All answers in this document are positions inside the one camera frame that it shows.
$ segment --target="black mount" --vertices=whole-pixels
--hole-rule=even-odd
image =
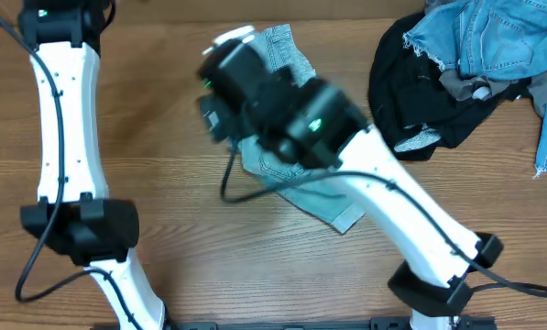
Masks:
[[[279,324],[181,323],[170,330],[410,330],[409,317],[374,317],[361,322],[308,322]],[[462,316],[453,330],[497,330],[492,317]]]
[[[477,233],[481,242],[477,245],[477,264],[490,268],[498,259],[503,244],[497,236]],[[468,301],[473,297],[472,290],[461,279],[452,278],[448,282],[450,288],[440,288],[428,284],[414,274],[407,262],[399,266],[395,275],[389,280],[391,291],[414,310],[430,317],[457,316],[462,313]]]
[[[281,161],[306,169],[340,167],[338,154],[368,123],[327,81],[296,86],[290,68],[269,72],[249,45],[231,39],[216,48],[199,75],[213,93],[200,99],[214,140],[258,135]]]
[[[70,41],[80,48],[85,42],[100,55],[100,35],[108,0],[24,0],[18,25],[27,44]]]
[[[40,238],[52,210],[53,205],[46,198],[38,205],[22,206],[23,228]],[[46,244],[56,253],[70,256],[74,265],[88,266],[98,260],[124,262],[137,241],[138,214],[132,202],[93,200],[90,194],[83,194],[79,202],[61,205]]]

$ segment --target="wire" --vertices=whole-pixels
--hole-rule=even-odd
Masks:
[[[61,112],[60,93],[57,90],[57,85],[55,84],[55,81],[53,80],[53,76],[51,75],[51,72],[47,68],[47,65],[45,65],[45,62],[43,62],[43,60],[39,57],[39,55],[35,52],[35,50],[30,48],[30,46],[25,42],[25,40],[18,33],[16,33],[15,29],[11,27],[8,23],[6,23],[6,21],[1,16],[0,16],[0,26],[4,28],[5,31],[8,32],[8,34],[14,40],[16,40],[16,42],[33,57],[33,59],[41,68],[41,70],[43,70],[43,73],[45,73],[45,77],[47,78],[47,81],[49,82],[49,86],[51,87],[51,93],[53,95],[53,101],[55,103],[55,113],[57,116],[58,141],[59,141],[58,143],[59,173],[58,173],[57,197],[55,200],[55,205],[53,206],[53,211],[51,212],[51,216],[49,217],[47,226],[45,227],[45,230],[43,231],[41,238],[38,240],[37,245],[33,249],[33,253],[31,253],[31,256],[28,259],[27,264],[23,268],[23,271],[15,287],[16,300],[21,303],[27,303],[27,302],[32,302],[38,299],[40,294],[37,294],[35,296],[30,296],[30,297],[23,297],[22,296],[23,285],[27,281],[28,274],[33,268],[33,265],[35,264],[35,261],[37,260],[37,256],[39,252],[41,251],[41,249],[43,249],[43,246],[45,246],[47,238],[49,237],[51,230],[53,230],[53,227],[55,226],[58,220],[61,202],[63,200],[63,192],[65,189],[65,138],[63,133],[63,113]]]
[[[434,220],[432,216],[420,205],[420,203],[416,201],[413,197],[411,197],[405,190],[399,187],[394,181],[390,181],[388,179],[377,176],[375,174],[364,173],[359,171],[327,172],[327,173],[322,173],[322,174],[311,176],[311,177],[299,178],[293,181],[276,183],[261,191],[253,192],[241,197],[229,198],[226,196],[225,190],[226,190],[226,185],[230,177],[230,172],[234,162],[235,162],[235,155],[231,154],[230,160],[228,161],[228,165],[226,167],[226,172],[224,173],[223,183],[220,189],[220,196],[222,200],[228,204],[240,204],[240,203],[248,202],[248,201],[257,199],[259,197],[263,197],[270,193],[275,193],[277,191],[290,189],[290,188],[296,188],[305,183],[317,182],[320,180],[326,180],[330,178],[349,176],[349,177],[359,177],[359,178],[370,179],[370,180],[385,184],[386,188],[389,191],[397,192],[401,196],[403,196],[403,198],[405,198],[418,211],[420,211],[420,213],[426,218],[426,220],[428,220],[428,222],[436,229],[438,234],[444,239],[444,242],[446,242],[446,244],[449,245],[460,258],[462,258],[466,263],[468,263],[473,269],[481,272],[482,274],[484,274],[485,276],[489,277],[491,280],[496,282],[492,284],[475,287],[472,290],[473,292],[481,292],[484,290],[497,289],[497,288],[509,288],[517,292],[525,293],[531,296],[547,298],[547,286],[530,284],[530,283],[512,282],[512,281],[506,280],[503,277],[494,273],[493,271],[482,267],[481,265],[476,263],[476,261],[468,257],[464,253],[464,251],[453,242],[453,240],[446,234],[446,232],[440,227],[440,225],[438,225],[436,220]]]
[[[115,21],[116,16],[116,0],[110,0],[110,13],[108,14],[108,18],[106,19],[106,22],[104,23],[104,27],[102,28],[102,31],[106,30],[112,22]]]
[[[115,14],[115,4],[114,0],[113,3],[113,9],[111,10],[111,14],[109,16],[108,21],[106,22],[107,26],[112,23],[112,18],[114,18]],[[110,273],[101,270],[101,269],[88,269],[84,270],[78,273],[75,273],[68,277],[65,280],[60,281],[59,283],[53,285],[52,287],[46,289],[45,291],[41,293],[37,293],[34,295],[31,295],[29,297],[23,297],[22,291],[23,286],[25,282],[27,281],[28,274],[30,273],[31,269],[33,268],[33,265],[35,264],[35,261],[37,260],[37,256],[41,249],[43,249],[43,246],[47,242],[47,239],[49,237],[49,234],[51,233],[51,230],[55,226],[60,213],[60,207],[61,202],[63,201],[63,192],[65,189],[65,137],[63,133],[63,113],[61,112],[61,102],[60,102],[60,94],[57,89],[57,85],[55,83],[55,80],[53,79],[53,76],[51,75],[51,72],[47,68],[47,65],[39,57],[39,55],[35,52],[34,49],[30,48],[30,46],[25,42],[25,40],[14,30],[13,27],[8,25],[3,18],[0,16],[0,26],[14,39],[16,42],[25,49],[35,60],[35,62],[38,64],[38,66],[43,70],[43,73],[45,73],[45,77],[47,78],[47,81],[49,82],[49,86],[51,87],[51,93],[53,95],[53,100],[55,103],[55,113],[57,116],[57,126],[58,126],[58,154],[59,154],[59,175],[58,175],[58,192],[57,197],[55,200],[55,205],[53,206],[53,211],[51,212],[51,216],[49,217],[49,221],[47,226],[45,227],[45,230],[43,231],[43,234],[41,235],[41,238],[38,240],[37,245],[33,249],[33,253],[31,253],[30,258],[28,259],[27,264],[23,268],[23,271],[18,279],[18,282],[15,287],[15,298],[20,303],[30,303],[34,302],[38,299],[41,299],[43,297],[46,297],[53,292],[57,291],[58,289],[72,283],[73,281],[78,280],[82,276],[90,275],[93,273],[101,274],[104,276],[105,281],[109,281],[112,285],[116,298],[118,299],[118,302],[120,303],[120,306],[122,307],[126,317],[128,318],[128,322],[131,323],[136,330],[143,330],[143,328],[138,324],[137,320],[134,318],[133,314],[130,313],[130,310],[128,309],[128,306],[126,305],[125,298],[120,292],[120,289],[118,288],[118,285],[116,284],[116,281],[112,278]]]
[[[120,289],[118,288],[118,284],[116,283],[115,279],[112,278],[112,276],[109,272],[107,272],[105,270],[102,270],[102,269],[88,269],[88,270],[84,270],[84,271],[80,271],[78,273],[75,273],[75,274],[71,275],[70,277],[68,277],[67,279],[62,280],[59,283],[53,285],[52,287],[46,289],[45,291],[32,296],[30,301],[35,301],[37,299],[44,298],[44,297],[52,294],[53,292],[57,291],[58,289],[61,289],[64,286],[72,283],[73,281],[78,280],[82,276],[88,276],[88,275],[91,275],[91,274],[100,274],[100,275],[104,276],[105,281],[110,282],[110,285],[112,286],[113,290],[115,291],[116,299],[118,300],[118,302],[120,303],[120,306],[122,307],[123,311],[125,312],[125,315],[128,319],[128,322],[131,323],[135,327],[136,330],[143,330],[141,325],[135,319],[134,315],[128,309],[128,306],[126,305],[126,302],[125,302],[125,297],[120,292]]]

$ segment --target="wooden table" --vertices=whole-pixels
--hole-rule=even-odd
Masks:
[[[317,72],[368,112],[373,53],[393,20],[292,23]],[[401,256],[364,218],[336,234],[278,196],[230,206],[218,199],[228,158],[214,145],[195,100],[194,72],[209,41],[239,24],[111,27],[103,35],[99,137],[116,198],[133,199],[138,253],[159,297],[179,321],[220,323],[366,320],[410,313],[387,288]],[[260,25],[261,28],[274,23]],[[529,101],[505,103],[457,149],[407,169],[456,219],[499,234],[495,270],[547,284],[547,174],[533,180],[541,120]],[[18,208],[36,201],[40,169],[38,94],[27,54],[0,30],[0,329],[88,329],[114,321],[96,285],[79,280],[19,305],[16,279],[35,239]],[[235,168],[231,193],[259,188]],[[77,269],[45,250],[27,293]],[[487,282],[471,276],[471,284]],[[546,329],[547,301],[512,291],[479,293],[466,311],[495,315],[501,329]]]

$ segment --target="light blue denim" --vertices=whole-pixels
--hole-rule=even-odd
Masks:
[[[304,85],[316,71],[298,50],[289,25],[268,28],[255,35],[249,43],[265,61],[270,71],[290,66],[298,85]],[[271,185],[315,175],[320,170],[305,170],[301,165],[280,162],[257,143],[257,137],[244,139],[240,144],[243,167],[261,182]],[[341,234],[352,227],[365,212],[349,198],[325,181],[304,184],[299,188],[279,192],[284,199],[304,212],[314,215]]]
[[[464,78],[516,80],[547,72],[547,0],[460,0],[435,8],[404,34],[442,71]],[[547,171],[547,104],[536,158]]]

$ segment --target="black joint cover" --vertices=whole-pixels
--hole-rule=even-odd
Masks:
[[[138,241],[138,214],[135,205],[122,200],[92,200],[87,195],[77,203],[63,203],[46,244],[60,255],[70,256],[76,266],[91,261],[126,260]],[[23,227],[40,238],[54,209],[41,200],[20,210]]]
[[[69,41],[74,48],[83,42],[100,55],[105,0],[25,0],[18,26],[30,48]]]
[[[480,266],[489,269],[493,267],[501,252],[503,251],[503,243],[496,235],[486,233],[476,233],[481,242],[477,245],[478,255],[475,258],[475,262]]]
[[[414,310],[430,316],[457,316],[464,310],[473,292],[462,279],[449,281],[450,288],[440,288],[418,278],[404,262],[389,280],[393,293]]]

